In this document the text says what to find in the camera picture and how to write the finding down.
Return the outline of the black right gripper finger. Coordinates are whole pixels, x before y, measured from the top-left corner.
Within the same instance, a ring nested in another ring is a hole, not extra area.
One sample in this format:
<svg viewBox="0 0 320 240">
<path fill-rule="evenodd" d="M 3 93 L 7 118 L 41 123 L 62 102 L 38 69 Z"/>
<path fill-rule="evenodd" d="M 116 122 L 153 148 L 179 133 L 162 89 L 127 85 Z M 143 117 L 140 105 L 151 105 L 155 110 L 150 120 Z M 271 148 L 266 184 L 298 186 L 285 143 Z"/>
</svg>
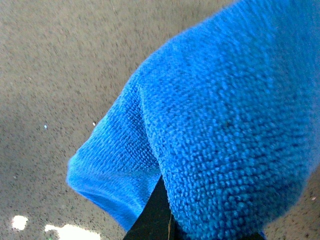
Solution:
<svg viewBox="0 0 320 240">
<path fill-rule="evenodd" d="M 124 240 L 179 240 L 178 225 L 170 210 L 167 191 L 160 177 L 145 208 Z"/>
</svg>

